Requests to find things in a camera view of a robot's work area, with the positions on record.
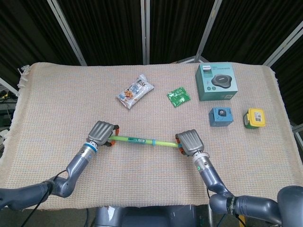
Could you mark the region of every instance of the yellow-green tube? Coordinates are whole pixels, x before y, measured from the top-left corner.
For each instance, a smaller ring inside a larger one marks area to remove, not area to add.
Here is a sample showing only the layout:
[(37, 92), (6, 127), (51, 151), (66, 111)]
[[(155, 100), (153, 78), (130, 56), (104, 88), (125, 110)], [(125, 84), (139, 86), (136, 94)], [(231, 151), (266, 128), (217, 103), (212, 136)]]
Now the yellow-green tube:
[(166, 146), (166, 147), (174, 147), (178, 148), (179, 144), (177, 143), (169, 143), (164, 141), (157, 141), (157, 140), (146, 140), (141, 138), (135, 137), (126, 137), (126, 136), (110, 136), (110, 140), (117, 140), (117, 141), (125, 141), (129, 143), (139, 143), (139, 144), (151, 144), (151, 145), (158, 145), (158, 146)]

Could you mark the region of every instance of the blue ring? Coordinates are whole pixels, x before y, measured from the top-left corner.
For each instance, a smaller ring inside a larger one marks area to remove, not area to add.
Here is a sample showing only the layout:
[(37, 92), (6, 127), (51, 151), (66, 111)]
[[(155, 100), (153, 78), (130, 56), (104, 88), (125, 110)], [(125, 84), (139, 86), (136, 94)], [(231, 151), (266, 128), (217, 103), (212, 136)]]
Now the blue ring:
[(95, 153), (97, 152), (97, 149), (96, 149), (94, 146), (92, 146), (90, 143), (85, 143), (84, 145), (86, 145), (86, 146), (92, 148), (92, 149), (94, 150)]

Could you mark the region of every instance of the teal product box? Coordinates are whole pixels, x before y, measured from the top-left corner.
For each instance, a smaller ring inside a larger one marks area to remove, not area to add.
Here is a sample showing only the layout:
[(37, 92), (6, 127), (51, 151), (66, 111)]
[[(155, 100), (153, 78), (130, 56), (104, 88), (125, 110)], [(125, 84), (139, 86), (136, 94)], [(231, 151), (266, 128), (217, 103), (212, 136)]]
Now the teal product box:
[(200, 101), (230, 100), (238, 91), (231, 63), (203, 63), (196, 73)]
[(232, 110), (229, 107), (214, 107), (209, 112), (209, 123), (211, 127), (228, 126), (232, 122)]

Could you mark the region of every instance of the green packet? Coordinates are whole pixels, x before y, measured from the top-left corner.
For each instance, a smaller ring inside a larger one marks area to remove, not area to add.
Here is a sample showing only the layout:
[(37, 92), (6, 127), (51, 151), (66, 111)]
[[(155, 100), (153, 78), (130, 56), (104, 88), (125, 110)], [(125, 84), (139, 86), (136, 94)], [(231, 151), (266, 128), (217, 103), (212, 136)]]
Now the green packet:
[(188, 93), (186, 93), (186, 90), (183, 87), (179, 87), (176, 90), (169, 92), (167, 97), (174, 107), (180, 106), (182, 103), (190, 100)]

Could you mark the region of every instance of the yellow container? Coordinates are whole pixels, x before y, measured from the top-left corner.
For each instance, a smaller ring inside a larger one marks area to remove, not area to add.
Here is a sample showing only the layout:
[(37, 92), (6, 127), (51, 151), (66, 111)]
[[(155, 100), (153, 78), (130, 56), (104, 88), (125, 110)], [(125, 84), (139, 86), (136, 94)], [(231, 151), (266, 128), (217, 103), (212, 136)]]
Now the yellow container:
[(244, 124), (248, 129), (257, 129), (266, 125), (264, 111), (259, 108), (249, 108), (244, 115)]

